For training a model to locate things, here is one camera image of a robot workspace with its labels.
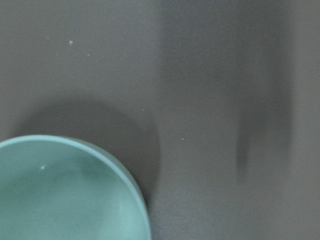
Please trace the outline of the green bowl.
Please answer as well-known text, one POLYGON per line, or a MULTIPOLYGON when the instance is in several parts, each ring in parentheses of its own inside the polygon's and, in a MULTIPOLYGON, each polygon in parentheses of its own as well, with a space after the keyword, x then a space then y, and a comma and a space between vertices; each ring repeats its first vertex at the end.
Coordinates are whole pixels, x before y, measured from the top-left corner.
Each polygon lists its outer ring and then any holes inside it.
POLYGON ((150 240, 142 192, 125 166, 83 140, 27 135, 0 144, 3 240, 150 240))

